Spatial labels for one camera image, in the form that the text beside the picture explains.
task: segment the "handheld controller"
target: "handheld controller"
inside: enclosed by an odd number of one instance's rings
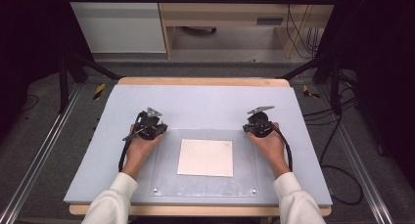
[[[122,139],[122,141],[125,141],[125,145],[118,164],[119,172],[124,166],[125,154],[128,150],[131,139],[134,138],[134,136],[138,135],[145,140],[154,140],[158,135],[167,130],[166,124],[159,124],[160,119],[158,116],[161,116],[161,113],[152,108],[147,108],[146,112],[142,111],[138,113],[132,131],[128,136]]]
[[[288,166],[290,170],[293,171],[293,157],[291,155],[291,149],[287,143],[287,140],[281,133],[280,129],[278,127],[275,127],[274,124],[272,124],[272,121],[268,120],[268,115],[266,115],[266,113],[263,112],[273,108],[274,106],[259,107],[252,111],[249,111],[248,113],[251,113],[252,115],[248,118],[248,124],[245,124],[243,128],[245,132],[253,133],[256,138],[265,138],[270,133],[272,133],[272,131],[277,132],[285,143],[285,148],[288,157]]]
[[[245,132],[251,132],[256,138],[264,138],[272,132],[271,121],[268,121],[268,115],[266,115],[266,110],[273,109],[274,106],[269,107],[259,107],[248,113],[252,113],[248,118],[248,124],[243,126]]]

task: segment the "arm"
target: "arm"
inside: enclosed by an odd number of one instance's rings
[[[82,223],[122,223],[128,221],[131,197],[138,188],[137,178],[152,149],[162,135],[148,141],[134,137],[126,153],[127,161],[110,188],[102,192],[89,206]]]
[[[280,200],[281,223],[325,223],[314,198],[303,190],[284,159],[284,142],[277,132],[265,138],[248,133],[269,163],[275,176],[274,190]]]

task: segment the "wooden board edge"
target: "wooden board edge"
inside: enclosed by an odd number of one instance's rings
[[[124,77],[119,80],[118,84],[290,87],[286,79],[268,78]]]
[[[70,205],[73,215],[85,215],[89,205]],[[323,216],[332,212],[331,206],[320,206]],[[132,205],[130,215],[139,216],[279,216],[275,206],[190,206],[190,205]]]

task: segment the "person's left hand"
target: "person's left hand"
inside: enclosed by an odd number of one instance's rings
[[[161,139],[162,134],[158,135],[154,140],[145,140],[138,135],[134,136],[126,152],[127,161],[121,172],[128,174],[133,179],[137,179],[144,162]]]

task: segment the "clear plastic sheet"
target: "clear plastic sheet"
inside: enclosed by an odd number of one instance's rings
[[[182,139],[232,141],[233,177],[178,175]],[[253,146],[242,129],[170,129],[158,145],[150,196],[258,197]]]

